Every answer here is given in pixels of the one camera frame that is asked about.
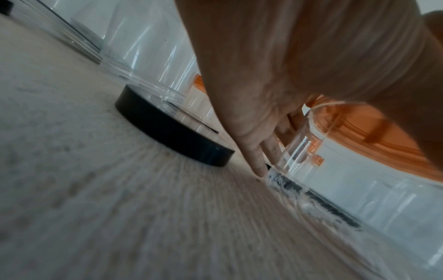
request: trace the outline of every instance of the wood grain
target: wood grain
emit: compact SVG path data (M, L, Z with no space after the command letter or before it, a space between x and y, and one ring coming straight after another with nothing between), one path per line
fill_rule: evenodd
M187 159L114 108L124 83L0 17L0 275L356 279L239 154Z

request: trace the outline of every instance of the table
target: table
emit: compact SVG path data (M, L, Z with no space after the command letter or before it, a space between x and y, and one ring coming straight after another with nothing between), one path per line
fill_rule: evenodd
M0 275L357 279L238 153L185 158L115 109L124 84L0 17Z

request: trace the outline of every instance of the black lid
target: black lid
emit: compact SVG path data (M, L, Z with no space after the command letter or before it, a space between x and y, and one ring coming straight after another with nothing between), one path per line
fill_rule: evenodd
M213 129L144 89L127 85L115 106L148 136L199 162L222 167L234 154Z
M12 8L14 7L14 3L8 0L0 0L0 13L5 16L9 16L11 14Z

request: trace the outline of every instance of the tabletop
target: tabletop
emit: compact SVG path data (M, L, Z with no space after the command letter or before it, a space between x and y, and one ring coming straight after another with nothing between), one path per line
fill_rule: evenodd
M236 153L185 158L129 124L124 84L0 17L2 279L357 279Z

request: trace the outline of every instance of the wooden surface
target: wooden surface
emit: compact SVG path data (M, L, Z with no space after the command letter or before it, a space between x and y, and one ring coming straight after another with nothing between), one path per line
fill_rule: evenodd
M199 164L131 126L123 84L0 17L0 278L356 279L239 154Z

